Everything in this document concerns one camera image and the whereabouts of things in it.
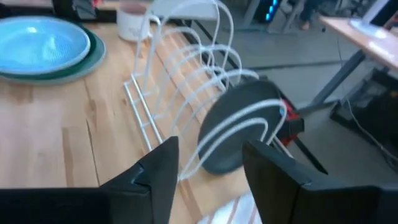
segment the green plate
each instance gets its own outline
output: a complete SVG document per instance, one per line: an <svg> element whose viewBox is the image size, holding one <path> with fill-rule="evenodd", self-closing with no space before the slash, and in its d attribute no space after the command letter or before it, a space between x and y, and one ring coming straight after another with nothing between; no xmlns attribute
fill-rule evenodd
<svg viewBox="0 0 398 224"><path fill-rule="evenodd" d="M35 85L53 85L72 82L82 76L85 76L98 67L106 55L105 43L94 33L86 28L83 28L90 38L91 47L87 56L78 64L59 70L57 72L47 73L43 75L21 77L9 74L0 73L0 77L6 80L18 83L35 84Z"/></svg>

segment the light blue plate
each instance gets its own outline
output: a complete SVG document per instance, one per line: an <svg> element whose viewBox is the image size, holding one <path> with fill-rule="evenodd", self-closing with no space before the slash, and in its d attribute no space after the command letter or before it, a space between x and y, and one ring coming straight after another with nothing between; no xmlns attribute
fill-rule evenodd
<svg viewBox="0 0 398 224"><path fill-rule="evenodd" d="M43 16L0 20L0 72L40 75L80 62L90 40L80 27Z"/></svg>

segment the cable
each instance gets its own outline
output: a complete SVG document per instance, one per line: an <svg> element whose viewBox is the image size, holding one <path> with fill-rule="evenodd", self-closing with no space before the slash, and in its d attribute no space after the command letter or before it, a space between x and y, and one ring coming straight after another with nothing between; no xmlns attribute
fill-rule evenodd
<svg viewBox="0 0 398 224"><path fill-rule="evenodd" d="M337 48L338 48L338 55L340 57L340 61L341 61L341 66L343 66L343 58L341 56L341 49L340 49L340 41L339 41L339 36L337 36ZM344 83L341 83L341 88L343 93L345 93L345 89L344 89ZM398 172L398 168L397 168L397 164L395 162L398 162L398 157L396 157L395 155L391 154L391 152L389 152L375 137L373 137L373 135L371 133L369 133L367 130L365 130L361 124L359 123L359 121L356 119L352 107L351 107L351 102L349 101L349 98L347 96L344 96L344 98L342 100L346 100L347 104L348 104L348 109L349 109L349 113L351 114L351 116L353 117L354 122L356 123L357 127L365 134L367 135L381 150L382 155L384 156L384 158L386 159L386 162L388 163L388 165L391 167L391 169L393 169L395 172Z"/></svg>

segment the wooden table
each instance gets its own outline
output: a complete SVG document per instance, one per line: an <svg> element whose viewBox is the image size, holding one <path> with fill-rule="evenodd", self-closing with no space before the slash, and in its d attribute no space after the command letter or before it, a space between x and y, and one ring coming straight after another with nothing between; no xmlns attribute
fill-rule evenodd
<svg viewBox="0 0 398 224"><path fill-rule="evenodd" d="M300 109L302 113L323 107L325 100L366 58L366 55L371 56L374 60L391 70L398 70L398 37L388 30L381 28L380 35L383 38L376 38L355 29L349 24L349 19L347 18L321 17L320 20L324 25L356 44L361 50L357 51L342 66L318 95L314 97L310 105Z"/></svg>
<svg viewBox="0 0 398 224"><path fill-rule="evenodd" d="M91 75L58 86L0 81L0 187L99 186L148 152L123 88L136 45L121 40L116 25L89 28L108 51ZM151 70L159 71L169 52L185 44L181 34L165 38ZM149 42L143 46L140 65ZM190 62L181 74L198 66ZM195 223L248 191L242 169L222 177L201 170L177 186L170 222Z"/></svg>

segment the gray floor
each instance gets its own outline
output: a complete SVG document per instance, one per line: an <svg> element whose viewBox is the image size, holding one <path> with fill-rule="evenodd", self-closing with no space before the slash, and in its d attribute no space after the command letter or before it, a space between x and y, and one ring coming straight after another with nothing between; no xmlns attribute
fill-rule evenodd
<svg viewBox="0 0 398 224"><path fill-rule="evenodd" d="M235 26L238 26L240 17L237 14L239 12L234 9L231 12ZM283 16L278 15L272 28L281 26L283 19ZM223 16L222 27L229 26L226 21ZM201 21L201 23L213 34L215 22ZM207 40L196 25L193 25L193 28L202 40ZM267 75L274 81L296 107L301 107L307 105L338 71L341 67L338 63L340 57L348 60L358 50L333 31L321 32L321 29L322 25L315 23L313 29L308 32L300 32L293 27L295 34L290 35L236 32L232 47L239 52L244 67L336 62L322 66L281 68L259 72L260 75ZM220 32L217 41L226 44L228 33ZM372 62L364 62L360 65L330 98L344 96L360 79L365 77L373 65ZM306 116L306 131L299 136L328 172L348 184L398 182L398 175L386 164L379 149L330 120L329 113L330 108L327 108ZM299 161L308 163L296 145L289 146L289 150Z"/></svg>

